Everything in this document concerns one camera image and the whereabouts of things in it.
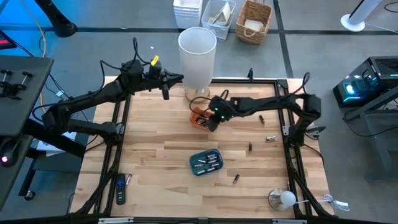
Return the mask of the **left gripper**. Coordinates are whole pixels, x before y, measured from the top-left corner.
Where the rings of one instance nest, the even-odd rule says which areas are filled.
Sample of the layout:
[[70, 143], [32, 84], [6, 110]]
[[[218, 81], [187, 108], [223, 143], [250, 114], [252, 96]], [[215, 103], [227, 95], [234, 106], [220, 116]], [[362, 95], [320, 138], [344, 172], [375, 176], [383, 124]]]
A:
[[164, 100], [169, 100], [169, 83], [179, 83], [183, 80], [184, 75], [179, 73], [162, 71], [161, 63], [150, 65], [149, 71], [145, 73], [144, 88], [145, 90], [152, 91], [158, 88], [162, 91]]

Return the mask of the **orange plastic bin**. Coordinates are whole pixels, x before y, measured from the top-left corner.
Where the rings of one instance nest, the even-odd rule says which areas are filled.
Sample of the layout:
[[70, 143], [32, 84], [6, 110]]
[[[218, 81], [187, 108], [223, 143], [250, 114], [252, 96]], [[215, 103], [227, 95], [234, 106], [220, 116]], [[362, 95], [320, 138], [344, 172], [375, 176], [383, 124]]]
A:
[[189, 122], [194, 128], [202, 129], [202, 130], [209, 130], [207, 127], [207, 123], [205, 125], [200, 125], [202, 121], [207, 121], [204, 119], [199, 119], [199, 115], [203, 115], [206, 117], [210, 117], [214, 112], [210, 110], [202, 110], [199, 107], [194, 107], [193, 111], [190, 114]]

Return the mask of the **teal plastic bin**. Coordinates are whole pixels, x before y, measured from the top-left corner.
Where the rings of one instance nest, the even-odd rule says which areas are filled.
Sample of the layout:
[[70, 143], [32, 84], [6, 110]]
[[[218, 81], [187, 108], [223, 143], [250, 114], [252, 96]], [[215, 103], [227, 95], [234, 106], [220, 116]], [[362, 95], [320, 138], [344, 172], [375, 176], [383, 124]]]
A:
[[[215, 154], [216, 157], [211, 158], [211, 159], [217, 159], [218, 162], [208, 163], [208, 161], [211, 160], [211, 159], [207, 158], [207, 156], [212, 155], [212, 154]], [[207, 163], [204, 164], [204, 163], [198, 162], [199, 159], [207, 161]], [[195, 164], [204, 164], [205, 166], [203, 166], [203, 167], [194, 167]], [[218, 149], [209, 149], [207, 151], [199, 152], [197, 154], [192, 155], [189, 158], [189, 167], [190, 167], [190, 169], [192, 171], [192, 174], [197, 176], [197, 177], [212, 173], [212, 172], [207, 172], [206, 171], [206, 172], [204, 172], [202, 174], [197, 174], [198, 171], [207, 170], [207, 169], [211, 168], [210, 166], [212, 164], [219, 164], [219, 166], [216, 167], [217, 170], [214, 170], [212, 172], [216, 172], [216, 171], [218, 171], [218, 170], [223, 168], [223, 165], [224, 165], [223, 158], [222, 158], [222, 155], [221, 155], [221, 153], [220, 153], [220, 151]]]

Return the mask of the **black arm base plug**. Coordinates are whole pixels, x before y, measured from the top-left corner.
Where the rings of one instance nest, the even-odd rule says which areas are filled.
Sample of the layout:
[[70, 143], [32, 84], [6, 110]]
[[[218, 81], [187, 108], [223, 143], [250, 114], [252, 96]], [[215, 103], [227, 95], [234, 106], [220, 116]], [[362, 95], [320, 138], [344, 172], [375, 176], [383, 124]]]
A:
[[306, 135], [312, 138], [319, 138], [320, 133], [326, 129], [325, 126], [310, 126], [306, 129]]

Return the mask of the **table lamp white shade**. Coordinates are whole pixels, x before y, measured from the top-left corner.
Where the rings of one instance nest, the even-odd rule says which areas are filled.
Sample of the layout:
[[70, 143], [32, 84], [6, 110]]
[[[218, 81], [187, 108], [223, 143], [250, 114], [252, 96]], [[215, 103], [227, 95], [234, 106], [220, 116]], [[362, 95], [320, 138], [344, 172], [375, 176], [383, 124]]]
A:
[[217, 38], [203, 27], [184, 30], [178, 37], [180, 67], [186, 99], [208, 97], [213, 79]]

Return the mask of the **clear plastic bin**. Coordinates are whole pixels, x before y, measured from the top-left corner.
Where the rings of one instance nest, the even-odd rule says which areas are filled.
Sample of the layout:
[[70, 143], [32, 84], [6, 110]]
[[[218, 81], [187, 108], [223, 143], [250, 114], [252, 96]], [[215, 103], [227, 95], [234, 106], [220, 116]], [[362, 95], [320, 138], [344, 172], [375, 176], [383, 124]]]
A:
[[226, 40], [228, 33], [229, 33], [229, 28], [230, 28], [232, 20], [233, 20], [233, 14], [234, 14], [234, 9], [236, 7], [236, 2], [233, 0], [225, 0], [225, 1], [229, 1], [229, 4], [231, 6], [231, 16], [230, 16], [229, 21], [226, 26], [219, 26], [219, 25], [210, 24], [207, 22], [207, 20], [209, 18], [208, 7], [210, 5], [210, 1], [213, 1], [213, 0], [209, 0], [206, 4], [205, 10], [201, 17], [201, 26], [212, 31], [218, 40], [224, 41], [224, 40]]

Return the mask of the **stacked white bins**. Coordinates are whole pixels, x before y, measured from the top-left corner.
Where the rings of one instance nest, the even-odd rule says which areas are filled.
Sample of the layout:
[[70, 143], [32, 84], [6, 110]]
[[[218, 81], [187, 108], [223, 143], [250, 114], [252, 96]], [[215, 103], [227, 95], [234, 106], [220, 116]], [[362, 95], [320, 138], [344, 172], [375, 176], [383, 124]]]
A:
[[174, 16], [179, 29], [200, 25], [203, 0], [174, 0]]

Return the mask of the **beige pieces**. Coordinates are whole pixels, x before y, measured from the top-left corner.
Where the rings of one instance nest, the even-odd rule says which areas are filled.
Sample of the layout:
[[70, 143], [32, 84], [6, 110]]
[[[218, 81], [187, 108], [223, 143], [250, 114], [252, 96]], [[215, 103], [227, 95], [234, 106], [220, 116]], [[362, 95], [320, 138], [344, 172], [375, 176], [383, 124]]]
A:
[[208, 12], [208, 23], [216, 24], [219, 26], [226, 26], [231, 16], [231, 6], [229, 4], [229, 1], [213, 0], [210, 1]]

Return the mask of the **wicker basket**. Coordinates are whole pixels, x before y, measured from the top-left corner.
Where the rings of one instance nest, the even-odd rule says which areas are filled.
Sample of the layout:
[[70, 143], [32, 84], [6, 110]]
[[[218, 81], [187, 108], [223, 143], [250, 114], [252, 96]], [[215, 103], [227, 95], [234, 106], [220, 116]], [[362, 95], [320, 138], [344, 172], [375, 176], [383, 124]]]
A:
[[[273, 8], [265, 2], [259, 3], [257, 0], [245, 0], [236, 21], [237, 37], [250, 44], [262, 44], [271, 26], [272, 13]], [[262, 32], [256, 32], [245, 28], [244, 22], [246, 19], [262, 22], [265, 29]]]

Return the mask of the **white item in basket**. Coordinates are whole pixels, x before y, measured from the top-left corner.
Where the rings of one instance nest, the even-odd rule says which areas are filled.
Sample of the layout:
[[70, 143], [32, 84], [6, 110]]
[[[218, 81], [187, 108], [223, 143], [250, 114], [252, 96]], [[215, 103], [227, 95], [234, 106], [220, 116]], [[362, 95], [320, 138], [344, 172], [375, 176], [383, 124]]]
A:
[[262, 22], [254, 21], [254, 20], [250, 20], [250, 19], [245, 20], [244, 26], [245, 26], [245, 28], [254, 30], [256, 32], [262, 32], [265, 29], [264, 24]]

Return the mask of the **silver dome lamp white bulb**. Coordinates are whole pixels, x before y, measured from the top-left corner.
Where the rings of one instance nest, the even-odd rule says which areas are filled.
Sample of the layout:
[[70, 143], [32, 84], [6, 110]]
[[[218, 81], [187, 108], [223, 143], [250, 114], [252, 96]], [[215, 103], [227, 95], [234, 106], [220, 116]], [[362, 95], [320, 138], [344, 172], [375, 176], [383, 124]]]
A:
[[273, 189], [269, 192], [268, 201], [270, 206], [277, 211], [283, 212], [296, 204], [297, 198], [291, 191], [284, 189]]

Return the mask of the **black remote control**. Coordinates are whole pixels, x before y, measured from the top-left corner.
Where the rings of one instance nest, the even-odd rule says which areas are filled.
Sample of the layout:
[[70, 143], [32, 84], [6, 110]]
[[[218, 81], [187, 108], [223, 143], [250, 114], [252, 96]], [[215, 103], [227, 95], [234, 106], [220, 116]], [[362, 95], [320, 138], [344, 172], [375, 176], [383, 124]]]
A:
[[123, 205], [126, 202], [126, 176], [118, 174], [116, 178], [116, 204]]

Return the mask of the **black curved stand leg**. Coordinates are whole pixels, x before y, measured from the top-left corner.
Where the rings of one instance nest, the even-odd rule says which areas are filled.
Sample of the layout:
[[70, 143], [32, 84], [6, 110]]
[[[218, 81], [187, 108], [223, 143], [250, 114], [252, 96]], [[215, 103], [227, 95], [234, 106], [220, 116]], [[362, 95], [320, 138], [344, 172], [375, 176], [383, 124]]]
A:
[[77, 32], [77, 26], [58, 9], [52, 0], [34, 0], [49, 19], [57, 37], [70, 37]]

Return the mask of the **white paper manual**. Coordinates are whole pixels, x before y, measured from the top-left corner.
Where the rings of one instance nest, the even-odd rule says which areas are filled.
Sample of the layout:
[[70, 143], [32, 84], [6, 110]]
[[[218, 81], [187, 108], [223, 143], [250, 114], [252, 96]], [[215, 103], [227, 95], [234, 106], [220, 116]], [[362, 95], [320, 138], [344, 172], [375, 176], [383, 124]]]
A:
[[[66, 133], [63, 133], [63, 136], [65, 136], [68, 139], [74, 141], [76, 139], [76, 132], [72, 132], [72, 133], [66, 132]], [[43, 141], [39, 141], [38, 142], [36, 150], [45, 152], [45, 155], [47, 157], [54, 156], [56, 154], [65, 153], [65, 151], [63, 151], [63, 150], [61, 150], [59, 148], [56, 148], [55, 146], [50, 145], [50, 144], [48, 144], [46, 142], [43, 142]]]

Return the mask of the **white power plug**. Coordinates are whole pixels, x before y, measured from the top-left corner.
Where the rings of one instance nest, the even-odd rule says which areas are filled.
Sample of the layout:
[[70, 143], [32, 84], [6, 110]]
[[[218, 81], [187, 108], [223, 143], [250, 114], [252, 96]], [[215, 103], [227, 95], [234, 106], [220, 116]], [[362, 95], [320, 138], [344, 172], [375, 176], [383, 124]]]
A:
[[331, 206], [337, 210], [342, 210], [342, 211], [350, 211], [349, 209], [349, 204], [347, 202], [340, 202], [338, 200], [334, 200], [331, 202]]

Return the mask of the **black desk panel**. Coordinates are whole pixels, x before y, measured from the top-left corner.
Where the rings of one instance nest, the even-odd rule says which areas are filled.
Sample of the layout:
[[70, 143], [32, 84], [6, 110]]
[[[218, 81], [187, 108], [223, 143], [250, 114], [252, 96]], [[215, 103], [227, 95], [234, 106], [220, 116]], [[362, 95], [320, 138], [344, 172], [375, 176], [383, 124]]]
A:
[[6, 81], [18, 86], [13, 98], [0, 97], [0, 136], [20, 135], [52, 65], [52, 58], [0, 55], [0, 70], [11, 72]]

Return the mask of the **computer tower with lights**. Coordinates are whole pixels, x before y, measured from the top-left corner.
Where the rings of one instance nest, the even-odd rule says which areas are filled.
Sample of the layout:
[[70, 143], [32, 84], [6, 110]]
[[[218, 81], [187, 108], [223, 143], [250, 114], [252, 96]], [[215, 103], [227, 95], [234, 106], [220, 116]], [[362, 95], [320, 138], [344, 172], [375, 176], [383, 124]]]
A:
[[368, 57], [333, 88], [340, 108], [360, 107], [398, 86], [398, 56]]

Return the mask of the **black clamp with knobs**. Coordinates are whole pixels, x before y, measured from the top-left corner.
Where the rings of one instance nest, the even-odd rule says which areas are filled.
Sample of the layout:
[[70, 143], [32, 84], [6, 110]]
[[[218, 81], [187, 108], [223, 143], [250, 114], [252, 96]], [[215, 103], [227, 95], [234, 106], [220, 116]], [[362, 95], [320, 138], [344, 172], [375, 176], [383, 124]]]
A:
[[22, 74], [24, 79], [22, 83], [11, 84], [6, 81], [8, 76], [12, 75], [12, 71], [10, 70], [0, 70], [0, 72], [4, 75], [2, 81], [0, 82], [0, 88], [2, 88], [2, 92], [0, 92], [0, 98], [10, 98], [12, 100], [21, 100], [17, 94], [19, 91], [24, 91], [27, 87], [25, 86], [25, 81], [27, 78], [32, 78], [33, 74], [29, 72], [23, 71]]

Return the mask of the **black equipment stand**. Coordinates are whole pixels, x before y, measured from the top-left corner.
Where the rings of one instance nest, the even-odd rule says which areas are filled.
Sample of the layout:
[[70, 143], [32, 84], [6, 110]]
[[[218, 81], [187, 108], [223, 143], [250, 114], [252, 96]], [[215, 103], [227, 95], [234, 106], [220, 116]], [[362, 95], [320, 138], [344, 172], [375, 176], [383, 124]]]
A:
[[398, 108], [380, 109], [396, 99], [398, 86], [358, 109], [346, 111], [343, 115], [346, 124], [360, 119], [366, 133], [355, 134], [367, 138], [374, 151], [377, 167], [366, 175], [368, 181], [398, 179]]

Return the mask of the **tower fan white base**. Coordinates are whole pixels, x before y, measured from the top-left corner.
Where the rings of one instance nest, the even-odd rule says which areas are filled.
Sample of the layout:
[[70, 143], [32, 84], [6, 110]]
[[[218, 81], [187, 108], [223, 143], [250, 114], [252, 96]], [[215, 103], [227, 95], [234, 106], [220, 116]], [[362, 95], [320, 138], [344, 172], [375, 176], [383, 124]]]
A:
[[361, 32], [366, 27], [365, 20], [382, 0], [361, 0], [351, 14], [341, 17], [341, 25], [351, 32]]

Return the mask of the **red lit screen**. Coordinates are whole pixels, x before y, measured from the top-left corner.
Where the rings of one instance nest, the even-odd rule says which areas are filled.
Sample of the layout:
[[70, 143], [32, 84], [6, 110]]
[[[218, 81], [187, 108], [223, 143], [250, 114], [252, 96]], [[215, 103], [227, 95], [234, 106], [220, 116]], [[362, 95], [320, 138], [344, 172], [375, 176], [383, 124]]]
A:
[[0, 30], [0, 50], [14, 49], [16, 47], [16, 43], [2, 30]]

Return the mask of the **black device with indicator light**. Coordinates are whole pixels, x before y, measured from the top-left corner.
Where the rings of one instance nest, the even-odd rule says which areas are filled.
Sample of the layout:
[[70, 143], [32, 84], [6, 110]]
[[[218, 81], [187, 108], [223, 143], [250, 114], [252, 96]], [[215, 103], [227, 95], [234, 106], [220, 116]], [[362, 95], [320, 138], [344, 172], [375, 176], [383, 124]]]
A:
[[23, 160], [30, 156], [33, 137], [20, 135], [3, 137], [0, 140], [0, 164], [5, 168], [21, 166]]

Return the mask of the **silver metal bracket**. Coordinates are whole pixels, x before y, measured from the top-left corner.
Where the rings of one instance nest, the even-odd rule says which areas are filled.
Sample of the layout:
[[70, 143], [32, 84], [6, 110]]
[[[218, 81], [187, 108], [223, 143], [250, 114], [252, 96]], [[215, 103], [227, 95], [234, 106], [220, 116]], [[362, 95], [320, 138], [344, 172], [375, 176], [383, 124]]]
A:
[[272, 224], [308, 224], [306, 220], [272, 219]]
[[134, 223], [133, 217], [100, 218], [98, 224], [130, 224]]

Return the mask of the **black desk leg frame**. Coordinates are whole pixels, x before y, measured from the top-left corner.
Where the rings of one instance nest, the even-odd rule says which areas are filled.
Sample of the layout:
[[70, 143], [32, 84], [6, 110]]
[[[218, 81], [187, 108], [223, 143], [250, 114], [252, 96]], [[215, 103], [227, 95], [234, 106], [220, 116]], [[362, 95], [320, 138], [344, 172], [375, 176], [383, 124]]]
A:
[[11, 192], [33, 138], [80, 158], [84, 156], [86, 149], [85, 146], [68, 139], [62, 134], [52, 134], [42, 124], [30, 118], [24, 123], [21, 121], [16, 123], [0, 121], [0, 139], [7, 137], [20, 140], [20, 145], [18, 156], [14, 159], [16, 163], [13, 166], [4, 167], [0, 164], [0, 211]]

